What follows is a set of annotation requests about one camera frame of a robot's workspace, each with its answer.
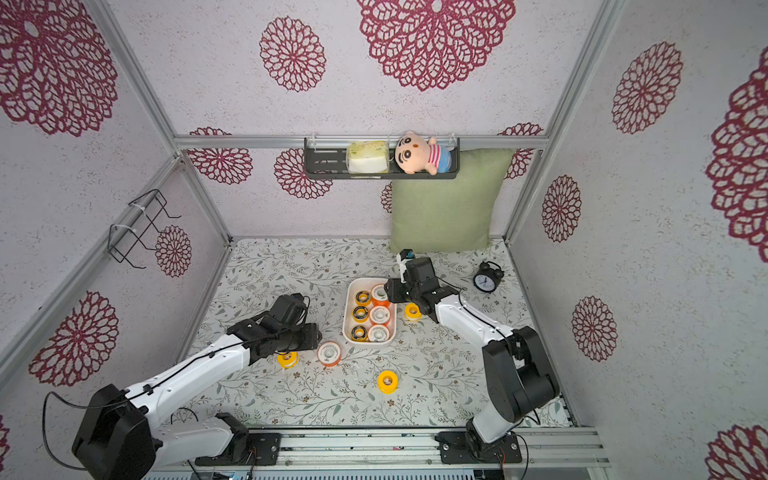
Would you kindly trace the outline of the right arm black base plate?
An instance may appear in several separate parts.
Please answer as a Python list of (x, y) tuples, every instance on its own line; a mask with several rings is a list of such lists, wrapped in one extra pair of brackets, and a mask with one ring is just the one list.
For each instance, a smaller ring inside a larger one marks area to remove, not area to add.
[(485, 443), (481, 437), (470, 431), (442, 431), (435, 436), (439, 444), (443, 464), (492, 464), (523, 462), (517, 437), (507, 433), (500, 439)]

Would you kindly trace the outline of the orange white sealing tape roll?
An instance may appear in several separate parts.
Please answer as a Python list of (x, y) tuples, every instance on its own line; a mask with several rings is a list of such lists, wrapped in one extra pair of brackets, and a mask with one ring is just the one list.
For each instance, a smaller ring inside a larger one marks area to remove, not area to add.
[(317, 349), (317, 358), (324, 367), (334, 367), (342, 358), (342, 348), (337, 342), (324, 342)]
[(374, 307), (388, 308), (390, 301), (384, 284), (377, 284), (370, 290), (371, 303)]
[(374, 306), (369, 312), (369, 320), (373, 326), (387, 326), (390, 324), (392, 314), (389, 307)]
[(371, 343), (386, 343), (390, 338), (390, 330), (384, 325), (373, 325), (367, 333), (367, 340)]

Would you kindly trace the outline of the yellow black tape roll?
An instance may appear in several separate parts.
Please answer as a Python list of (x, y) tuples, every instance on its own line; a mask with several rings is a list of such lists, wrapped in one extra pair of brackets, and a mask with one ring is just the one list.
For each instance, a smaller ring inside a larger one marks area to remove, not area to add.
[(352, 311), (352, 318), (357, 323), (364, 323), (369, 318), (369, 309), (366, 306), (358, 305)]
[(350, 339), (355, 342), (366, 342), (368, 329), (364, 325), (355, 325), (350, 331)]
[(372, 296), (369, 290), (360, 290), (354, 296), (355, 304), (360, 307), (368, 307), (372, 303)]

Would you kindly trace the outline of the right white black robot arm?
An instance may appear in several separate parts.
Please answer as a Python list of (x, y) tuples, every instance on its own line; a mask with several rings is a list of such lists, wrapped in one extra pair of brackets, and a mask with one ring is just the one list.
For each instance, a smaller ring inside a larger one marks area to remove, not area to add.
[(451, 286), (408, 286), (391, 278), (385, 292), (393, 303), (416, 304), (421, 314), (479, 351), (489, 403), (468, 424), (467, 432), (475, 442), (499, 441), (526, 415), (561, 394), (550, 358), (533, 328), (513, 329), (491, 319)]

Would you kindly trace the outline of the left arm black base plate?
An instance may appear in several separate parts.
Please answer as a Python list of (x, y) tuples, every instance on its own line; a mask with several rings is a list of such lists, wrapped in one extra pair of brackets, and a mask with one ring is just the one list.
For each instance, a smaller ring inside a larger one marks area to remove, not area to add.
[(197, 457), (196, 467), (275, 466), (280, 453), (282, 435), (257, 431), (235, 436), (225, 451), (214, 457)]

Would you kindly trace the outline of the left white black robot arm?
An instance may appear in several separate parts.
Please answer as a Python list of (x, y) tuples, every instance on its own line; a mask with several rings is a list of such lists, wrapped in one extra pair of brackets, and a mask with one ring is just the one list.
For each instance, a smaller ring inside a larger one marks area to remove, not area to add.
[(203, 458), (226, 465), (252, 459), (249, 429), (230, 413), (195, 423), (170, 416), (219, 380), (278, 353), (310, 351), (314, 323), (243, 320), (194, 357), (125, 389), (107, 385), (89, 402), (72, 453), (95, 479), (141, 479), (151, 470)]

